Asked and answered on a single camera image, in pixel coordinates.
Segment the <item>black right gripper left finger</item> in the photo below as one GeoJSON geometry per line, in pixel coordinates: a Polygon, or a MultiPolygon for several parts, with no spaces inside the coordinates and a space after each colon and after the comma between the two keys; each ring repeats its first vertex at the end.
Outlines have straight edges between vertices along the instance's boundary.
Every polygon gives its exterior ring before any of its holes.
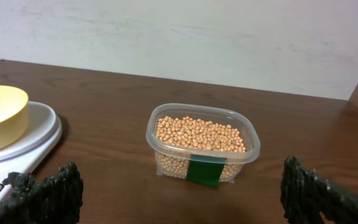
{"type": "Polygon", "coordinates": [[[0,202],[0,224],[74,224],[83,205],[83,179],[74,162],[37,182],[30,173],[11,172],[2,182],[13,192],[0,202]]]}

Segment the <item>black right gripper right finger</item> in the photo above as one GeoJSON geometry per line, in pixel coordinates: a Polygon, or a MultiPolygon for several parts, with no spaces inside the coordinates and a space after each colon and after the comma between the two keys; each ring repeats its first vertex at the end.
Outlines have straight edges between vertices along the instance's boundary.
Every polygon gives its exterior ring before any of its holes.
{"type": "Polygon", "coordinates": [[[358,224],[358,194],[305,168],[296,156],[285,159],[280,190],[288,223],[358,224]]]}

